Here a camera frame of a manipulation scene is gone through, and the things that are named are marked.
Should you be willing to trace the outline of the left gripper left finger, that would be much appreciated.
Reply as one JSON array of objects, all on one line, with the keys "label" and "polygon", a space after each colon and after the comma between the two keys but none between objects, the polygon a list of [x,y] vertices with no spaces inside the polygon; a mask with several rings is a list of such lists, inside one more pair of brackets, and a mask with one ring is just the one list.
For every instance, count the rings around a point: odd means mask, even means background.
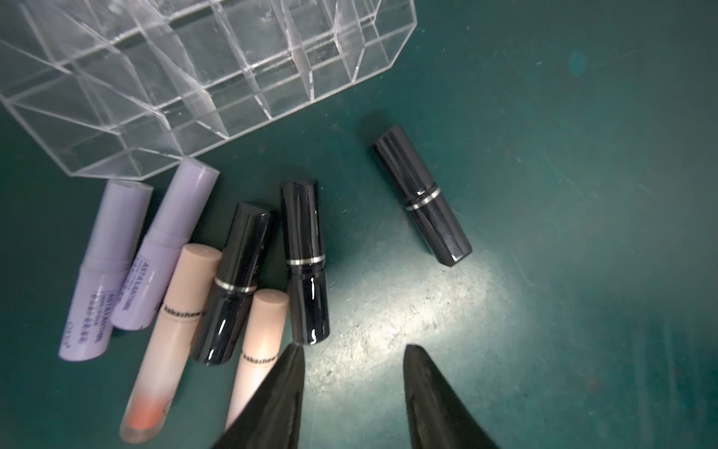
[{"label": "left gripper left finger", "polygon": [[297,448],[299,443],[305,354],[291,344],[267,374],[215,448]]}]

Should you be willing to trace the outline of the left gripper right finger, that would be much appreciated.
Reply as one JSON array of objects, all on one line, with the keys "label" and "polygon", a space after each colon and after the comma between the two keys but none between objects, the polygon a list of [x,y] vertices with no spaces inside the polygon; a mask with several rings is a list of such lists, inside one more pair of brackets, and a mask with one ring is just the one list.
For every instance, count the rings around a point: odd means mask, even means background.
[{"label": "left gripper right finger", "polygon": [[413,448],[498,449],[424,348],[406,347],[403,376]]}]

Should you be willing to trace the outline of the black lipstick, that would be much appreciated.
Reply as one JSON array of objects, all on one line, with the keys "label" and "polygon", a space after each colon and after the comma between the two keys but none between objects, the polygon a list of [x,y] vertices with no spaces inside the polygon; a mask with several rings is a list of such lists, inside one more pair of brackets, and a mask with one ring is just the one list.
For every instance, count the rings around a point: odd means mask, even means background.
[{"label": "black lipstick", "polygon": [[194,335],[191,357],[195,361],[219,366],[232,357],[257,290],[272,230],[272,211],[252,203],[237,204]]},{"label": "black lipstick", "polygon": [[330,335],[318,181],[284,183],[280,208],[293,339],[297,344],[318,344]]},{"label": "black lipstick", "polygon": [[466,233],[403,127],[383,133],[371,149],[438,262],[453,267],[469,256]]}]

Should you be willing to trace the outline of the clear acrylic lipstick organizer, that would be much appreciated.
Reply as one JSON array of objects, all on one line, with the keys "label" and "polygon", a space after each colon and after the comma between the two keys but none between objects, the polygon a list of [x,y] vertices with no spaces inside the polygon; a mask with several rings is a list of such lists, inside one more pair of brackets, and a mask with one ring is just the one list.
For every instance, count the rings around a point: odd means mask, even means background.
[{"label": "clear acrylic lipstick organizer", "polygon": [[73,177],[141,181],[391,68],[411,1],[5,1],[1,101]]}]

